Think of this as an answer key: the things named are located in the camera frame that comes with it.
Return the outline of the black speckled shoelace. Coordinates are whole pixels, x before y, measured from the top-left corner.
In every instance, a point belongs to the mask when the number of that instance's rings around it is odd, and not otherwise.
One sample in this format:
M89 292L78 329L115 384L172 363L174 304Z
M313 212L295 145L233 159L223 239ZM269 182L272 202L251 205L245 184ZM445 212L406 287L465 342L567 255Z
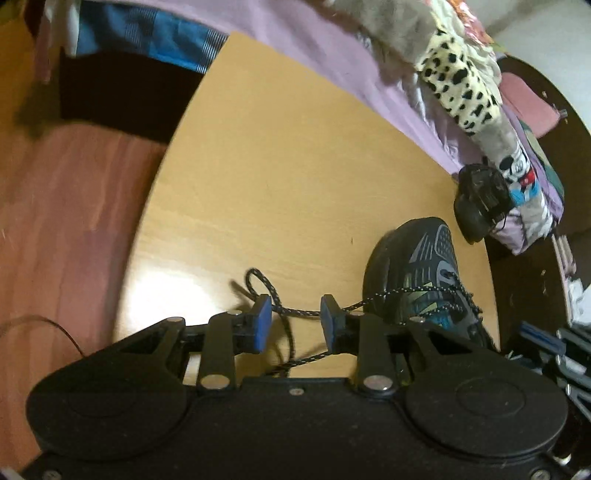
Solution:
M459 274L453 270L443 272L443 282L439 285L428 281L422 285L401 284L395 287L382 287L363 297L352 305L341 307L335 299L327 295L321 300L317 310L289 308L283 304L279 291L263 271L250 268L245 272L245 287L253 300L260 294L253 286L259 281L270 295L271 309L279 315L287 336L287 361L267 370L267 376L287 377L294 368L318 362L339 353L335 343L349 331L346 319L355 314L373 314L388 323L406 325L412 321L431 323L454 335L486 346L489 336L483 326L483 310L474 301ZM293 318L314 319L329 329L329 339L325 350L315 355L297 358L296 341L290 320Z

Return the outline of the black sneaker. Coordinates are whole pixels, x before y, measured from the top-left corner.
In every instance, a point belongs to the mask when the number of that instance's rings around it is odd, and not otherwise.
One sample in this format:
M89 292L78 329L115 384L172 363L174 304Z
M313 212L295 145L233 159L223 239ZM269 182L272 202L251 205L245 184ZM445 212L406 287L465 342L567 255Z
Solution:
M363 274L363 310L391 324L430 322L493 350L482 310L460 280L448 224L410 220L377 242Z
M482 241L513 208L508 185L496 168L470 164L460 170L454 213L468 243Z

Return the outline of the dark wooden nightstand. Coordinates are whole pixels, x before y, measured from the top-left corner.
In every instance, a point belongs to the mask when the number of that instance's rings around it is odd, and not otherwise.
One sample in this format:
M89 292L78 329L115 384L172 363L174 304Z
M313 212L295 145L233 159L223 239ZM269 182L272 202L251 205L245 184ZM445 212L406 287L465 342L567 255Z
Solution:
M517 256L491 237L485 239L485 244L501 346L509 343L523 322L551 333L565 326L569 318L565 274L555 238L539 240Z

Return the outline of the dark wooden headboard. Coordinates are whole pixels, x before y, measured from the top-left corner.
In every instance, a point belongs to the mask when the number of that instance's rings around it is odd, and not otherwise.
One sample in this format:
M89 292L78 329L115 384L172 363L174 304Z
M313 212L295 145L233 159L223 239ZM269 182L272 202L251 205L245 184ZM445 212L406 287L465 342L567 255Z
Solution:
M541 138L541 147L565 187L565 211L558 231L574 235L590 228L590 132L562 92L528 63L508 56L499 61L566 117Z

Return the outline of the pink pillow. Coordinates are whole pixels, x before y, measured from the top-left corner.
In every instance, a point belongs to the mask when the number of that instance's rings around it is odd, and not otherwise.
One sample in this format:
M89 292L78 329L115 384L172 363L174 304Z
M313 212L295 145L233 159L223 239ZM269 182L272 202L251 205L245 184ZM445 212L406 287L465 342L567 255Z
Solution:
M503 102L527 124L537 138L553 130L559 123L560 113L538 96L519 76L503 73L499 90Z

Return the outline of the purple bed sheet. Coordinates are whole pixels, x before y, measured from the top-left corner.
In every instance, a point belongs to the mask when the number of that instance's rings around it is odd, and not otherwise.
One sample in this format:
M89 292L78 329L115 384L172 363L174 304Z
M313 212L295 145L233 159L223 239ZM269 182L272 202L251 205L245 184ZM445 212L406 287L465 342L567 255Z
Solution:
M156 17L150 39L159 46L186 50L201 31L222 42L231 33L256 39L310 67L380 114L445 170L483 162L481 152L428 99L414 71L402 61L384 64L363 40L360 27L325 4L329 1L133 1L135 12ZM506 219L495 235L517 226Z

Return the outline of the cartoon patchwork blanket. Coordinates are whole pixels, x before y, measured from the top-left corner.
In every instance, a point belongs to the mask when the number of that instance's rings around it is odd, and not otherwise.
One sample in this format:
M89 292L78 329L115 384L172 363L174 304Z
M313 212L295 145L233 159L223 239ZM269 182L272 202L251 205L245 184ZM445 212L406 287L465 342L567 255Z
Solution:
M498 234L516 252L548 236L563 214L524 127L504 106L501 70L490 39L477 31L458 1L329 1L360 27L363 40L384 64L402 61L457 127L476 145L484 164L503 178L506 219L517 226Z

